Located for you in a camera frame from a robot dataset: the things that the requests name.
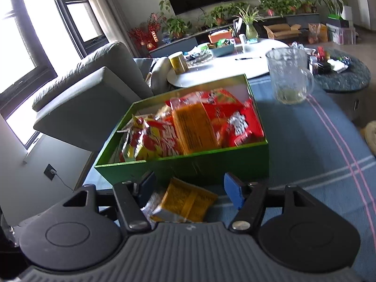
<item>glass pitcher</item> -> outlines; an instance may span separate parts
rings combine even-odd
[[[266,53],[271,84],[276,99],[284,104],[297,104],[311,94],[314,85],[307,69],[308,55],[296,48],[274,49]]]

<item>glass jug handle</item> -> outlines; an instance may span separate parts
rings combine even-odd
[[[308,85],[307,85],[307,93],[306,95],[309,95],[313,91],[313,87],[315,86],[315,78],[313,77],[313,74],[308,69],[300,69],[301,72],[307,77]]]

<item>electrical outlet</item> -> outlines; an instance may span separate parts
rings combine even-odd
[[[54,174],[51,173],[51,170],[54,169],[51,164],[48,164],[46,169],[44,170],[43,174],[45,174],[50,180],[53,179],[55,176]]]

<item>curtain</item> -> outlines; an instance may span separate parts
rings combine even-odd
[[[140,53],[135,48],[127,31],[128,26],[123,12],[116,6],[113,0],[89,0],[94,14],[109,42],[119,40],[123,42],[134,57]]]

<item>round white table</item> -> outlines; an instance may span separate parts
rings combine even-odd
[[[171,69],[167,74],[167,80],[176,87],[185,88],[240,74],[245,74],[247,78],[257,77],[269,72],[265,54],[273,48],[287,47],[287,44],[273,39],[260,39],[258,43],[236,45],[233,54],[191,67],[186,73],[176,75]]]

